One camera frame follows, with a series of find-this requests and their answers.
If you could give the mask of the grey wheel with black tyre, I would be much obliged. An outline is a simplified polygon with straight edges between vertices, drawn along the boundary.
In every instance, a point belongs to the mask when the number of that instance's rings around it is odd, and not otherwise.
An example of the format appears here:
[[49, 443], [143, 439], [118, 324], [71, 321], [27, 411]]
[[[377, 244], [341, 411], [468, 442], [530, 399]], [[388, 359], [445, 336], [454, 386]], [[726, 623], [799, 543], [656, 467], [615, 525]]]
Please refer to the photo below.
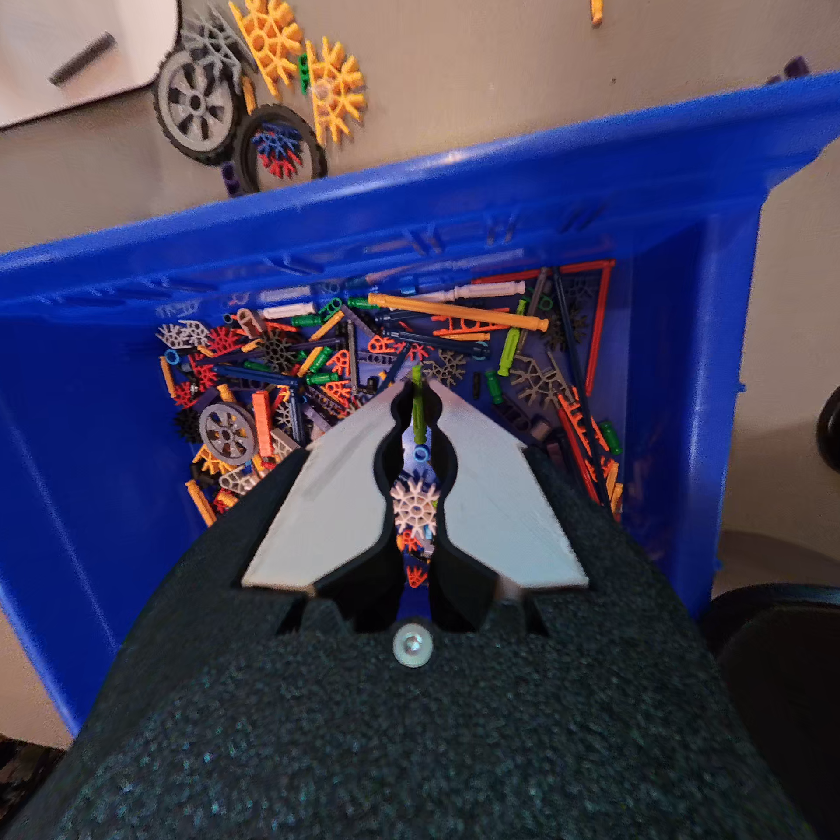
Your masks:
[[153, 84], [153, 105], [163, 135], [185, 157], [208, 166], [231, 160], [245, 100], [226, 71], [174, 49]]

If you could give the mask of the pile of toy construction pieces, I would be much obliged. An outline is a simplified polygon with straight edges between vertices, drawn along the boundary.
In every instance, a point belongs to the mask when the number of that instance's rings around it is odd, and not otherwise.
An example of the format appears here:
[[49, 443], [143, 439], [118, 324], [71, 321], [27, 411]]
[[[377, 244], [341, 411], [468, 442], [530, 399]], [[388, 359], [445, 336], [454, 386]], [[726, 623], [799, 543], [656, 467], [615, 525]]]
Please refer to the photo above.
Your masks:
[[[388, 387], [408, 381], [413, 389], [416, 364], [423, 365], [424, 380], [455, 392], [469, 361], [491, 357], [490, 333], [549, 331], [549, 314], [531, 311], [537, 296], [526, 292], [524, 280], [510, 280], [416, 298], [371, 293], [361, 307], [374, 309], [378, 327], [360, 321], [367, 334], [362, 350], [351, 349], [354, 300], [337, 298], [323, 311], [312, 303], [241, 309], [216, 329], [185, 318], [162, 324], [166, 389], [181, 409], [181, 434], [198, 447], [192, 464], [203, 476], [186, 487], [206, 525], [218, 523], [277, 468], [281, 504], [308, 446]], [[430, 430], [427, 449], [416, 448], [412, 415], [402, 444], [403, 468], [391, 496], [396, 546], [412, 559], [406, 584], [416, 589], [430, 582], [440, 481], [431, 466]], [[275, 516], [243, 545], [234, 586], [249, 589], [242, 577]]]

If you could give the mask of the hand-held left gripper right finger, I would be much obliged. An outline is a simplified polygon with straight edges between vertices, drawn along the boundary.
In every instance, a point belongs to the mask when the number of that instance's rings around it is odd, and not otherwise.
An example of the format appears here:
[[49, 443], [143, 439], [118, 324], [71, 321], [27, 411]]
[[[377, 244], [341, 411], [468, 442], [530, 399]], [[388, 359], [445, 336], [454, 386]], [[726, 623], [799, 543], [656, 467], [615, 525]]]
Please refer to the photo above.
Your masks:
[[423, 384], [431, 466], [440, 481], [430, 565], [433, 622], [477, 632], [503, 599], [589, 587], [526, 446], [438, 380]]

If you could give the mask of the black tyre with blue connector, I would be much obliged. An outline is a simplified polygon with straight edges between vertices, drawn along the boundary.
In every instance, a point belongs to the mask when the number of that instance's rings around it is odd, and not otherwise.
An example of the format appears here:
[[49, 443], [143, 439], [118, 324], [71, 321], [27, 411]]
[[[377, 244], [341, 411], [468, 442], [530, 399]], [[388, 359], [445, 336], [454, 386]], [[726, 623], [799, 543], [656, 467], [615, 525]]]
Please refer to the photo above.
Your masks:
[[245, 116], [234, 137], [232, 160], [245, 194], [260, 192], [263, 175], [298, 183], [329, 173], [326, 152], [308, 122], [276, 103], [258, 106]]

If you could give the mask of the light grey fan connector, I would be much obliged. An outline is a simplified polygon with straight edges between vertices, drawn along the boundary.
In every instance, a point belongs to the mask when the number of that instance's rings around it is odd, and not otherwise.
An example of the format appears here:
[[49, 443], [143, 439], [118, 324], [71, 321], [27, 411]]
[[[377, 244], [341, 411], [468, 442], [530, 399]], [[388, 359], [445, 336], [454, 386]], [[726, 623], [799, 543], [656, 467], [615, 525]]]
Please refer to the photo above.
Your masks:
[[244, 68], [257, 71], [256, 60], [244, 38], [215, 7], [208, 8], [204, 15], [184, 17], [181, 41], [196, 63], [234, 81]]

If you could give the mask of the white document stand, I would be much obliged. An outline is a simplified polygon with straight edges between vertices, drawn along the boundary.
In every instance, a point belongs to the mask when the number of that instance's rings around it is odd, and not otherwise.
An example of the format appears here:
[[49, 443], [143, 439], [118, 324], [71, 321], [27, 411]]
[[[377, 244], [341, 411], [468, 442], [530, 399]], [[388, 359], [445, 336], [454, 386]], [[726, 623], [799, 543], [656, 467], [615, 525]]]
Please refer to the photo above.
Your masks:
[[[149, 85], [174, 47], [177, 1], [2, 1], [1, 127]], [[117, 45], [62, 87], [49, 75], [102, 33]]]

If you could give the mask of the black seat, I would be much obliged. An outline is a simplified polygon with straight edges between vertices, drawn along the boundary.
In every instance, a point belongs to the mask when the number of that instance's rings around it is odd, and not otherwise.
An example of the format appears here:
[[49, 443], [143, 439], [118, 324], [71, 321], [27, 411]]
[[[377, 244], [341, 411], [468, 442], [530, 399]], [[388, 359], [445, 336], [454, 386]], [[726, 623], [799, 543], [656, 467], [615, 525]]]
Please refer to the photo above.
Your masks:
[[839, 838], [839, 589], [725, 592], [699, 628], [744, 727], [819, 838]]

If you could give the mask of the black round object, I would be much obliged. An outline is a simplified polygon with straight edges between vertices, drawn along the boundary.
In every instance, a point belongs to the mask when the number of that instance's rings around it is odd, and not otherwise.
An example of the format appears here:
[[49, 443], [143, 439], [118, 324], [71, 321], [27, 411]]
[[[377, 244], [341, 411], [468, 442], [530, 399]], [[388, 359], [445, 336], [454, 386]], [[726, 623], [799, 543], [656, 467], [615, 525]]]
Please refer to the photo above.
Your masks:
[[827, 398], [817, 418], [815, 443], [823, 463], [839, 473], [839, 386]]

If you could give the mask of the blue bin with square tag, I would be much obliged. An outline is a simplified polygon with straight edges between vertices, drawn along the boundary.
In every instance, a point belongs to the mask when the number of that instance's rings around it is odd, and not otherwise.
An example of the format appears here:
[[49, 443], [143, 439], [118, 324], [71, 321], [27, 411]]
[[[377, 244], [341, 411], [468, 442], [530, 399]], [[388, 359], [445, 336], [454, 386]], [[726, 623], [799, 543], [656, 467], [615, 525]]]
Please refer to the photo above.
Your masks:
[[623, 525], [697, 616], [716, 570], [762, 205], [838, 72], [614, 115], [2, 256], [2, 604], [68, 729], [203, 530], [160, 324], [614, 259], [591, 410]]

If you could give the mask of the small grey bar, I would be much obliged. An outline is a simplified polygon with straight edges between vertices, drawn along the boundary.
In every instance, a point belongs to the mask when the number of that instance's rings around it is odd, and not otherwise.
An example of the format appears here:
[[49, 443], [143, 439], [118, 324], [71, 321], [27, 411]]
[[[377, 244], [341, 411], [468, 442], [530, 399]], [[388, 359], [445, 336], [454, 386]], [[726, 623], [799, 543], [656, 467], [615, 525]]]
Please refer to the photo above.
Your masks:
[[117, 40], [111, 33], [102, 33], [58, 66], [49, 75], [49, 84], [56, 88], [66, 85], [107, 55], [116, 45]]

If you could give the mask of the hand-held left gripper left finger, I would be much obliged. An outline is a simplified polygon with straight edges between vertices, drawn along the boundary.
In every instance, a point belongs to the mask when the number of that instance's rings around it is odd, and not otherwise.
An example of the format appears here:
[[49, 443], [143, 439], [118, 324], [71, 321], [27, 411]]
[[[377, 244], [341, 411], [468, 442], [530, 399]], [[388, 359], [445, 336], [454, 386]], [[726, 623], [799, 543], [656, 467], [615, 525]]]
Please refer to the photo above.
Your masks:
[[410, 382], [392, 385], [308, 446], [244, 588], [332, 602], [361, 633], [394, 624], [405, 572], [391, 491], [412, 405]]

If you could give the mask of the yellow fan connector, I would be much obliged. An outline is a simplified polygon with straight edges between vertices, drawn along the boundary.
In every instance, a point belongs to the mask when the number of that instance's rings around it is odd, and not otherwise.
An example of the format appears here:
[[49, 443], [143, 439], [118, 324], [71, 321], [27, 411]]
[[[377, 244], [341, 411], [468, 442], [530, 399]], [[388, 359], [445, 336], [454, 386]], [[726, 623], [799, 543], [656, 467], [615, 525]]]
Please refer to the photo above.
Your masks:
[[298, 79], [303, 33], [291, 5], [286, 1], [227, 3], [269, 94], [282, 101], [283, 88]]
[[365, 80], [358, 60], [345, 53], [343, 45], [322, 38], [320, 49], [306, 42], [310, 74], [313, 128], [317, 142], [326, 146], [330, 140], [340, 145], [352, 132], [348, 120], [362, 124], [367, 108]]

